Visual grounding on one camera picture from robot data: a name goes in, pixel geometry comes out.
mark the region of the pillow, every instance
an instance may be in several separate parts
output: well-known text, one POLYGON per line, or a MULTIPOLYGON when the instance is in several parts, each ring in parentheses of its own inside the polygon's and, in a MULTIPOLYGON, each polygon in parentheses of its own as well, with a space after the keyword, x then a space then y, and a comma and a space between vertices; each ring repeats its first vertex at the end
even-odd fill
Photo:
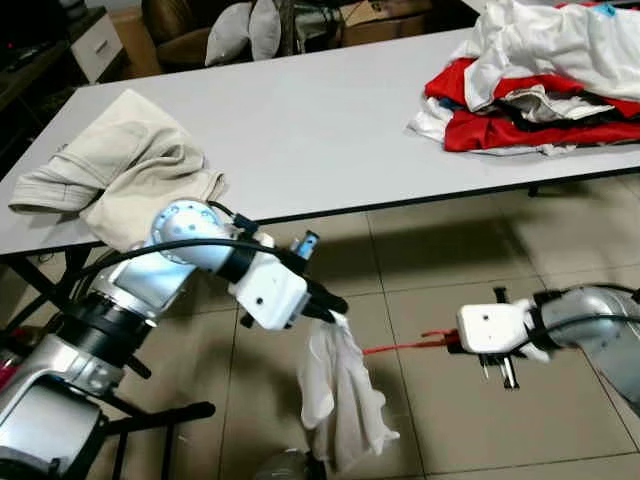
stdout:
POLYGON ((232 61, 249 41, 251 2, 234 3, 227 7, 213 24, 207 40, 205 66, 232 61))
POLYGON ((273 0, 258 0, 251 12, 249 39, 254 60, 273 58, 280 46, 280 14, 273 0))

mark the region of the red string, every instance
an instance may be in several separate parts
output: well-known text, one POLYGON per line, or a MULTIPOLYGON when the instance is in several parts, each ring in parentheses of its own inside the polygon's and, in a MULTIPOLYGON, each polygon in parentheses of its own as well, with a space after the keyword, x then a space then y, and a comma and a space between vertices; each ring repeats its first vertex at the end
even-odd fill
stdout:
POLYGON ((460 341, 458 337, 458 331, 453 330, 429 330, 421 334, 421 337, 432 337, 434 335, 442 335, 440 340, 430 340, 428 342, 416 342, 416 343, 400 343, 396 345, 383 345, 381 347, 365 348, 362 350, 363 355, 371 355, 373 353, 388 352, 390 350, 400 350, 403 348, 433 348, 444 347, 451 343, 460 341))

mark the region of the sofa armrest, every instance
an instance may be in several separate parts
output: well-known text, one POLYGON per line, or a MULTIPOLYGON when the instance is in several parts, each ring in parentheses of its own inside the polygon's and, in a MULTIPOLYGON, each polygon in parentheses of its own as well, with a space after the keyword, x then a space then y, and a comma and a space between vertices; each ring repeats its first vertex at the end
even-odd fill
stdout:
POLYGON ((158 60, 169 71, 204 68, 210 31, 200 28, 158 45, 158 60))

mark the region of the cardboard box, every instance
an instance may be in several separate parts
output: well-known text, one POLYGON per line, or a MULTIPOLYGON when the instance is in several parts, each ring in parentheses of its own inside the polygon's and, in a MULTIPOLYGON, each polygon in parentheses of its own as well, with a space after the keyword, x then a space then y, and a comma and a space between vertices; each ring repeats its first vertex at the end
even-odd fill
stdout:
POLYGON ((422 35, 428 31, 428 13, 406 18, 379 20, 346 27, 342 34, 342 46, 350 47, 364 43, 383 42, 394 38, 422 35))
POLYGON ((361 0, 340 7, 345 27, 376 20, 391 20, 431 10, 431 0, 361 0))

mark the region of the table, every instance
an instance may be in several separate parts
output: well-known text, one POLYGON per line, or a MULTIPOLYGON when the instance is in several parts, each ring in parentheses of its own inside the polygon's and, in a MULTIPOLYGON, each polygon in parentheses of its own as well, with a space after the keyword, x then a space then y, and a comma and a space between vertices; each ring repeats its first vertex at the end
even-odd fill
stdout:
MULTIPOLYGON (((223 202, 262 223, 639 169, 635 145, 497 158, 444 152, 406 132, 424 84, 467 35, 455 30, 82 88, 0 182, 0 204, 8 204, 18 175, 45 163, 127 88, 191 132, 226 174, 223 202)), ((75 217, 0 209, 4 261, 96 244, 75 217)))

